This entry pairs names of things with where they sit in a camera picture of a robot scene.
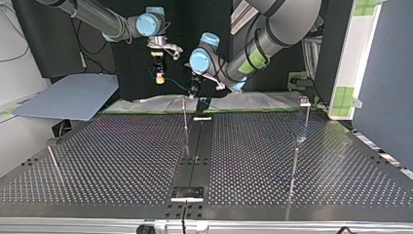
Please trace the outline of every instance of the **black curtain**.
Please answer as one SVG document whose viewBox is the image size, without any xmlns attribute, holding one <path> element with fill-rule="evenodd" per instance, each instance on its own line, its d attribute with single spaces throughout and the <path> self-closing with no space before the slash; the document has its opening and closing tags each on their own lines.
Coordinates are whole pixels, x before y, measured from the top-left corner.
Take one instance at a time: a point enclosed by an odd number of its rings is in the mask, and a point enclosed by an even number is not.
<svg viewBox="0 0 413 234">
<path fill-rule="evenodd" d="M 102 5 L 123 17 L 137 16 L 145 12 L 147 6 L 162 6 L 167 20 L 169 42 L 179 45 L 184 53 L 179 61 L 168 59 L 167 78 L 186 86 L 190 80 L 190 70 L 184 64 L 191 52 L 198 46 L 202 33 L 212 32 L 221 38 L 219 53 L 228 58 L 230 51 L 230 16 L 232 1 L 222 0 L 100 0 Z M 182 94 L 174 83 L 157 85 L 151 79 L 148 67 L 152 57 L 146 47 L 147 40 L 139 38 L 131 45 L 126 42 L 111 43 L 119 78 L 121 98 L 133 100 L 159 95 Z"/>
</svg>

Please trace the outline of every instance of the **green tape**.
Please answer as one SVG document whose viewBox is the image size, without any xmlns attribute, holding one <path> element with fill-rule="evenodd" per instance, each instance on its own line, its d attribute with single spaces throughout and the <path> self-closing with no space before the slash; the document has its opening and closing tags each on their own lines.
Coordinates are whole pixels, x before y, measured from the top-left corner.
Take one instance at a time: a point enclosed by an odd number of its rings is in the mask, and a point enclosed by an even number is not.
<svg viewBox="0 0 413 234">
<path fill-rule="evenodd" d="M 353 87 L 337 87 L 330 115 L 341 117 L 349 116 L 353 107 L 354 92 L 355 88 Z"/>
<path fill-rule="evenodd" d="M 355 10 L 353 11 L 353 16 L 373 16 L 374 9 L 379 3 L 380 0 L 357 0 Z"/>
<path fill-rule="evenodd" d="M 12 115 L 13 111 L 16 109 L 16 107 L 11 107 L 3 112 L 0 112 L 0 116 L 2 115 Z"/>
<path fill-rule="evenodd" d="M 305 87 L 297 87 L 295 84 L 291 83 L 292 79 L 300 79 L 300 80 L 307 80 L 307 71 L 301 71 L 301 72 L 290 72 L 288 74 L 288 89 L 289 90 L 306 90 Z"/>
<path fill-rule="evenodd" d="M 249 59 L 251 60 L 251 63 L 258 69 L 262 69 L 265 67 L 266 58 L 261 55 L 258 49 L 255 49 L 255 51 L 249 55 Z M 248 60 L 246 60 L 238 70 L 241 73 L 247 75 L 253 72 L 255 69 L 249 64 Z"/>
</svg>

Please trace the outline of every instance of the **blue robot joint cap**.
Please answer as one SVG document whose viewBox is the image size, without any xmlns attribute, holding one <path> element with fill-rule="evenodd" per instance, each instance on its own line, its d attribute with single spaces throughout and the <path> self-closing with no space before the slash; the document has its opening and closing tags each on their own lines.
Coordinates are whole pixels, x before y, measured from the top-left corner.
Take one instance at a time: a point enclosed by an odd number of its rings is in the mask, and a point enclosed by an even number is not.
<svg viewBox="0 0 413 234">
<path fill-rule="evenodd" d="M 209 70 L 211 58 L 207 51 L 202 48 L 195 49 L 189 58 L 189 64 L 194 71 L 206 72 Z"/>
<path fill-rule="evenodd" d="M 155 36 L 161 29 L 161 21 L 156 15 L 145 13 L 137 19 L 136 29 L 142 36 Z"/>
<path fill-rule="evenodd" d="M 217 35 L 210 33 L 210 32 L 206 32 L 203 34 L 203 36 L 201 37 L 201 41 L 205 42 L 213 47 L 218 48 L 219 47 L 219 42 L 220 39 Z"/>
</svg>

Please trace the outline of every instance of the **cable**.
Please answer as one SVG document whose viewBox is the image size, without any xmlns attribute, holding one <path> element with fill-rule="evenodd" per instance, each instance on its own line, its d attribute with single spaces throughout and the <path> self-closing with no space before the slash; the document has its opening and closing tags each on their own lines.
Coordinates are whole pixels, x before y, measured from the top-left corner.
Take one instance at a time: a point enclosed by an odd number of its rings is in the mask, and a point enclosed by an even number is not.
<svg viewBox="0 0 413 234">
<path fill-rule="evenodd" d="M 249 35 L 250 35 L 251 31 L 252 31 L 252 27 L 256 24 L 256 22 L 258 21 L 258 19 L 259 19 L 260 16 L 261 16 L 261 15 L 257 15 L 257 16 L 254 18 L 254 20 L 252 21 L 251 25 L 249 26 L 249 28 L 248 28 L 248 30 L 247 30 L 247 32 L 246 32 L 246 36 L 245 36 L 245 39 L 244 39 L 244 53 L 245 53 L 245 57 L 246 57 L 246 60 L 248 61 L 249 65 L 254 69 L 254 73 L 252 73 L 251 75 L 249 75 L 249 77 L 248 77 L 246 80 L 235 80 L 235 79 L 233 79 L 233 78 L 228 74 L 228 71 L 227 71 L 226 69 L 223 69 L 226 61 L 225 61 L 224 59 L 222 59 L 222 56 L 218 56 L 218 67 L 219 67 L 218 69 L 216 68 L 215 61 L 214 61 L 214 60 L 212 61 L 213 70 L 215 71 L 215 75 L 214 75 L 213 77 L 215 77 L 218 81 L 219 81 L 218 75 L 219 75 L 219 73 L 222 73 L 222 74 L 224 75 L 224 77 L 227 78 L 228 80 L 230 80 L 231 82 L 234 82 L 234 83 L 243 83 L 243 82 L 246 82 L 246 81 L 248 81 L 249 79 L 252 79 L 252 78 L 257 74 L 257 72 L 258 72 L 259 70 L 264 69 L 264 68 L 270 63 L 270 60 L 268 59 L 267 55 L 265 55 L 264 50 L 262 49 L 261 44 L 259 43 L 258 34 L 259 34 L 259 32 L 261 31 L 261 28 L 255 29 L 254 42 L 255 42 L 255 47 L 258 49 L 258 52 L 261 54 L 261 56 L 262 56 L 262 57 L 264 58 L 264 60 L 265 60 L 265 61 L 264 61 L 265 66 L 264 66 L 263 68 L 261 68 L 261 69 L 257 68 L 257 67 L 253 64 L 253 62 L 251 61 L 251 59 L 250 59 L 250 57 L 249 57 L 249 56 L 250 56 L 250 54 L 249 54 L 249 52 L 248 52 L 248 39 L 249 39 Z"/>
<path fill-rule="evenodd" d="M 319 90 L 316 87 L 316 82 L 314 81 L 313 77 L 311 76 L 311 72 L 310 72 L 310 67 L 309 64 L 307 63 L 307 51 L 304 45 L 304 39 L 302 40 L 302 48 L 303 48 L 303 56 L 304 56 L 304 65 L 306 66 L 306 70 L 308 71 L 308 78 L 310 78 L 311 82 L 313 83 L 313 88 L 316 91 L 317 95 L 319 96 L 319 99 L 321 100 L 322 104 L 325 106 L 325 108 L 327 110 L 329 110 L 328 108 L 328 104 L 324 101 L 324 99 L 322 99 L 322 96 L 319 94 Z"/>
<path fill-rule="evenodd" d="M 322 99 L 322 96 L 319 94 L 319 90 L 316 87 L 316 82 L 310 77 L 311 82 L 313 83 L 313 88 L 316 91 L 317 95 L 319 96 L 319 99 L 321 100 L 322 104 L 325 106 L 327 110 L 329 110 L 327 103 Z"/>
<path fill-rule="evenodd" d="M 186 213 L 186 204 L 187 203 L 188 202 L 185 202 L 185 208 L 183 209 L 182 220 L 181 220 L 181 222 L 182 222 L 182 233 L 183 234 L 186 234 L 185 213 Z"/>
<path fill-rule="evenodd" d="M 29 51 L 29 47 L 27 46 L 27 48 L 26 48 L 26 50 L 24 51 L 23 54 L 21 54 L 17 57 L 14 57 L 14 58 L 8 58 L 8 59 L 0 60 L 0 62 L 12 61 L 12 60 L 17 60 L 17 59 L 23 58 L 25 55 L 27 55 L 28 51 Z"/>
<path fill-rule="evenodd" d="M 9 5 L 6 4 L 6 3 L 0 2 L 0 7 L 1 7 L 1 6 L 9 9 L 13 14 L 16 15 L 16 11 L 15 11 L 15 9 L 13 9 L 12 6 L 9 6 Z M 9 17 L 6 15 L 6 13 L 5 13 L 3 10 L 0 10 L 0 13 L 1 13 L 1 15 L 3 16 L 3 18 L 5 18 L 6 21 L 9 22 L 9 24 L 12 26 L 12 28 L 21 36 L 21 38 L 23 38 L 23 39 L 25 40 L 25 37 L 24 37 L 23 33 L 20 32 L 20 30 L 13 24 L 13 22 L 9 19 Z M 25 51 L 24 51 L 21 55 L 16 56 L 16 57 L 14 57 L 14 58 L 1 59 L 0 62 L 12 61 L 12 60 L 16 60 L 16 59 L 23 58 L 25 55 L 27 55 L 27 53 L 29 52 L 29 50 L 30 50 L 30 47 L 28 46 L 28 43 L 27 43 L 27 47 L 26 47 Z"/>
<path fill-rule="evenodd" d="M 80 40 L 80 29 L 81 29 L 81 27 L 82 27 L 82 24 L 83 24 L 83 22 L 80 20 L 79 25 L 78 25 L 78 28 L 77 28 L 77 36 L 79 37 L 80 46 L 81 46 L 82 49 L 83 49 L 86 53 L 88 53 L 89 55 L 95 56 L 95 55 L 100 54 L 100 53 L 106 48 L 106 46 L 109 44 L 109 42 L 106 41 L 105 43 L 103 43 L 103 45 L 100 47 L 100 49 L 98 49 L 98 50 L 95 51 L 95 52 L 89 51 L 89 50 L 83 45 L 82 41 Z"/>
<path fill-rule="evenodd" d="M 75 22 L 73 21 L 73 19 L 71 20 L 71 24 L 72 24 L 72 28 L 75 32 L 75 35 L 76 35 L 76 40 L 78 42 L 79 50 L 82 53 L 82 56 L 85 58 L 85 60 L 89 60 L 89 61 L 93 62 L 95 65 L 97 65 L 100 68 L 99 73 L 103 73 L 103 71 L 104 71 L 108 74 L 113 75 L 114 74 L 113 72 L 108 71 L 106 68 L 103 67 L 103 65 L 99 61 L 91 58 L 87 53 L 85 53 L 85 48 L 83 48 L 82 43 L 81 43 L 80 38 L 79 38 L 79 34 L 78 34 L 78 29 L 80 28 L 80 25 L 78 26 L 78 28 L 76 28 L 76 25 L 75 25 Z M 85 69 L 83 70 L 83 73 L 85 73 L 87 70 L 88 70 L 88 68 L 85 67 Z"/>
<path fill-rule="evenodd" d="M 350 228 L 346 227 L 346 226 L 340 228 L 340 230 L 338 230 L 337 234 L 342 234 L 342 233 L 344 233 L 344 231 L 348 231 L 350 234 L 356 234 L 356 232 L 352 232 L 352 230 L 350 230 Z"/>
<path fill-rule="evenodd" d="M 249 65 L 254 68 L 254 70 L 258 71 L 260 69 L 258 69 L 251 61 L 251 59 L 249 58 L 249 52 L 248 52 L 248 39 L 249 39 L 249 34 L 251 33 L 252 27 L 256 24 L 256 22 L 258 21 L 259 17 L 261 16 L 261 14 L 258 14 L 254 20 L 252 21 L 251 25 L 249 26 L 248 31 L 246 32 L 246 36 L 244 39 L 244 53 L 246 56 L 246 60 L 248 61 Z M 258 32 L 261 30 L 261 28 L 257 28 L 255 30 L 255 35 L 254 35 L 254 41 L 255 41 L 255 46 L 257 47 L 259 53 L 261 54 L 261 56 L 265 59 L 265 64 L 268 64 L 269 60 L 267 58 L 267 55 L 265 55 L 264 51 L 261 48 L 261 45 L 259 44 L 259 40 L 258 40 Z"/>
<path fill-rule="evenodd" d="M 151 71 L 151 69 L 150 69 L 150 67 L 148 66 L 148 71 L 149 71 L 149 74 L 151 75 L 151 77 L 153 77 L 153 74 L 152 74 L 152 71 Z M 173 79 L 171 79 L 171 78 L 167 78 L 166 79 L 167 81 L 171 81 L 173 84 L 175 84 L 177 87 L 179 87 L 181 90 L 183 90 L 183 91 L 185 91 L 185 92 L 188 92 L 188 89 L 186 89 L 183 85 L 181 85 L 179 82 L 177 82 L 177 81 L 175 81 L 175 80 L 173 80 Z M 208 105 L 208 106 L 210 106 L 210 107 L 212 107 L 212 108 L 215 108 L 215 109 L 218 109 L 219 110 L 219 108 L 218 107 L 215 107 L 215 106 L 212 106 L 212 105 L 210 105 L 210 103 L 208 103 L 208 102 L 206 102 L 206 101 L 204 101 L 204 100 L 201 100 L 200 99 L 200 102 L 202 102 L 202 103 L 204 103 L 204 104 L 206 104 L 206 105 Z"/>
</svg>

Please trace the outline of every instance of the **silver metal part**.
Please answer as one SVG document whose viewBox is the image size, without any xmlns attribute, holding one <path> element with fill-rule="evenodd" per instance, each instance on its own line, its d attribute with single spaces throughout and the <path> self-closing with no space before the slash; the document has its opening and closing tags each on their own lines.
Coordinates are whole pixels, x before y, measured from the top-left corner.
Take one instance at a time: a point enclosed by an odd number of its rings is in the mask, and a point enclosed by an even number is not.
<svg viewBox="0 0 413 234">
<path fill-rule="evenodd" d="M 165 35 L 149 37 L 148 47 L 152 49 L 163 49 L 165 52 L 170 54 L 174 60 L 178 60 L 180 55 L 183 53 L 182 48 L 175 44 L 168 43 L 167 36 Z"/>
</svg>

